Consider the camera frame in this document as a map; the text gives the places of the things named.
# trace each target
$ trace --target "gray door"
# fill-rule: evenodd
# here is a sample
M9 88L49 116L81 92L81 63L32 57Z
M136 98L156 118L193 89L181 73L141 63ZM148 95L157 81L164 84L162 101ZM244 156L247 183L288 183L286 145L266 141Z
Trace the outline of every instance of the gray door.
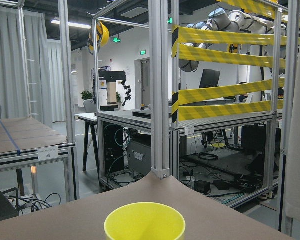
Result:
M141 62L141 104L148 106L150 100L150 61Z

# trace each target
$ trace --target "black monitor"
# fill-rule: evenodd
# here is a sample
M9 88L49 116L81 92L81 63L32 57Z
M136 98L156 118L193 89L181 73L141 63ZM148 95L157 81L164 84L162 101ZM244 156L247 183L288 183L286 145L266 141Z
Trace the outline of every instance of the black monitor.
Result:
M213 88L218 86L220 72L212 69L204 69L200 82L200 89Z

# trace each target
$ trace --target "yellow cup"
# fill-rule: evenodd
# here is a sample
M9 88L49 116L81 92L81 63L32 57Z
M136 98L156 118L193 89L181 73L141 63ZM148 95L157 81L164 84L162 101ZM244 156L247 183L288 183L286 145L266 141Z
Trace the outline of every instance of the yellow cup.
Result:
M185 229L178 211L154 202L122 206L104 222L107 240L184 240Z

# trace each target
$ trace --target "ceiling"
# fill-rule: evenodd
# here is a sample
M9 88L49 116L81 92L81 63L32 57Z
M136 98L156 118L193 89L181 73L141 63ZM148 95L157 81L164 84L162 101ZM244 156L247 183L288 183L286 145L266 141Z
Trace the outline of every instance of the ceiling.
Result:
M171 0L168 2L168 10L170 14ZM179 3L180 15L193 15L194 11L213 5L217 3L217 1L179 0ZM91 25L92 17L88 13L95 14L109 4L111 4L109 0L68 0L69 22ZM23 9L27 11L44 13L48 39L60 39L59 25L51 23L54 18L59 16L58 0L26 0ZM128 0L126 3L107 13L103 17L138 24L148 23L148 0ZM131 27L118 24L105 23L105 25L109 29L110 36L115 36L131 29ZM76 50L87 45L89 30L70 27L69 33L72 50Z

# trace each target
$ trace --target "blue line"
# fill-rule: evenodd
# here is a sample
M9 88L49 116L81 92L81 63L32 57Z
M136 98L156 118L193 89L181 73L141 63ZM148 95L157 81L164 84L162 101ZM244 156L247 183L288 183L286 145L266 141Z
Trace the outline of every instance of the blue line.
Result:
M3 122L1 120L0 120L0 124L3 127L3 129L5 130L5 133L8 135L8 137L9 137L10 141L12 142L12 144L14 145L15 149L17 150L17 155L20 156L20 154L21 154L20 148L15 143L12 136L10 135L10 133L8 132L8 130L6 129L5 125L3 124Z

